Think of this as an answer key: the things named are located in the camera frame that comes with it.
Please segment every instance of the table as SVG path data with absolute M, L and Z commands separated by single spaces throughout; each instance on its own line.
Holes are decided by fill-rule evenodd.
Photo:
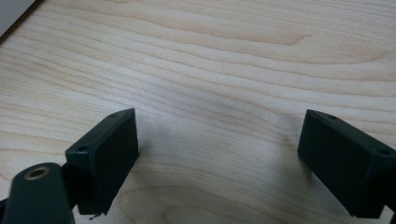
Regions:
M 106 217 L 356 219 L 297 157 L 306 109 L 396 147 L 392 1 L 47 0 L 0 44 L 0 196 L 134 107 L 141 156 Z

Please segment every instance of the metal ring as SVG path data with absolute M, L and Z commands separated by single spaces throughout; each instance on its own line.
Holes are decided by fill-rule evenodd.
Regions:
M 37 168 L 29 171 L 25 175 L 25 179 L 27 179 L 27 180 L 36 180 L 38 178 L 43 177 L 44 175 L 47 175 L 49 172 L 50 172 L 50 168 L 48 168 L 46 166 L 40 166 L 40 167 L 37 167 Z

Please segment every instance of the wooden surface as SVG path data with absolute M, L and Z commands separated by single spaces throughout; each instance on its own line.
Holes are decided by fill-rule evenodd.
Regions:
M 350 217 L 297 158 L 305 110 L 396 147 L 394 1 L 44 1 L 0 45 L 0 197 L 134 107 L 141 157 L 78 223 Z

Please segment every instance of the wooden table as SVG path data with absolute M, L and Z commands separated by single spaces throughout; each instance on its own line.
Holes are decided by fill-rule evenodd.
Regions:
M 77 223 L 356 219 L 297 157 L 305 110 L 396 147 L 394 1 L 61 1 L 0 45 L 0 196 L 134 107 L 141 157 Z

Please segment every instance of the wood grain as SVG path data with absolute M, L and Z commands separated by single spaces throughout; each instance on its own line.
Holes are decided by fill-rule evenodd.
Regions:
M 0 196 L 134 107 L 141 157 L 77 223 L 388 223 L 296 148 L 308 108 L 396 147 L 395 50 L 394 1 L 44 1 L 0 45 Z

